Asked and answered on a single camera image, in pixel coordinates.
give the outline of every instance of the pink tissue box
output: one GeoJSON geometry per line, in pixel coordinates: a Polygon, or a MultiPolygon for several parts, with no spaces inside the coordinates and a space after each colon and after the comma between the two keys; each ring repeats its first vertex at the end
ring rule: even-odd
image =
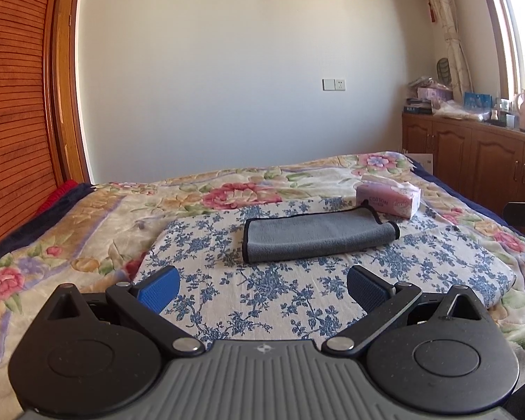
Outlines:
{"type": "Polygon", "coordinates": [[[420,207],[420,189],[410,183],[392,186],[363,182],[356,187],[356,205],[361,205],[364,200],[379,213],[410,219],[420,207]]]}

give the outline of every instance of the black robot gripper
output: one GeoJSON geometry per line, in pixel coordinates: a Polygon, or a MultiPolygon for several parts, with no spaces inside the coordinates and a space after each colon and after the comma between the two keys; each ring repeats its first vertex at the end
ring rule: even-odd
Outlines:
{"type": "Polygon", "coordinates": [[[222,340],[207,351],[137,300],[171,271],[105,294],[60,285],[9,363],[22,418],[514,418],[502,406],[517,358],[469,287],[423,293],[354,266],[348,292],[367,315],[321,350],[222,340]]]}

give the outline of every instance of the logo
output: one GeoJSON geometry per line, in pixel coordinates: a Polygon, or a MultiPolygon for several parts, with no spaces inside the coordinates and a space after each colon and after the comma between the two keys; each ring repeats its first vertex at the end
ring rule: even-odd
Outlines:
{"type": "Polygon", "coordinates": [[[262,352],[263,354],[266,354],[267,352],[270,352],[272,349],[274,349],[273,347],[270,347],[268,344],[266,343],[263,343],[261,344],[260,346],[258,347],[255,347],[255,349],[257,349],[259,352],[262,352]]]}

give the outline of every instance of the gray towel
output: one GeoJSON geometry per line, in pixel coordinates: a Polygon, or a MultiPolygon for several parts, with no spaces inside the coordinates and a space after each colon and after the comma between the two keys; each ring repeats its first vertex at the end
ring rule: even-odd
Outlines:
{"type": "Polygon", "coordinates": [[[248,219],[242,253],[253,264],[316,258],[386,245],[399,235],[399,226],[381,223],[366,200],[346,211],[248,219]]]}

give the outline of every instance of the blue gripper pad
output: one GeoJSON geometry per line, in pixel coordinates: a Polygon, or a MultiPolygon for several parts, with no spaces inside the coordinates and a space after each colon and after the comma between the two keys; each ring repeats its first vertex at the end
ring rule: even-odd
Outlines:
{"type": "Polygon", "coordinates": [[[354,265],[346,277],[348,294],[369,314],[395,294],[395,288],[361,265],[354,265]]]}
{"type": "Polygon", "coordinates": [[[177,297],[180,284],[179,271],[173,265],[167,265],[132,286],[130,293],[144,306],[160,314],[177,297]]]}

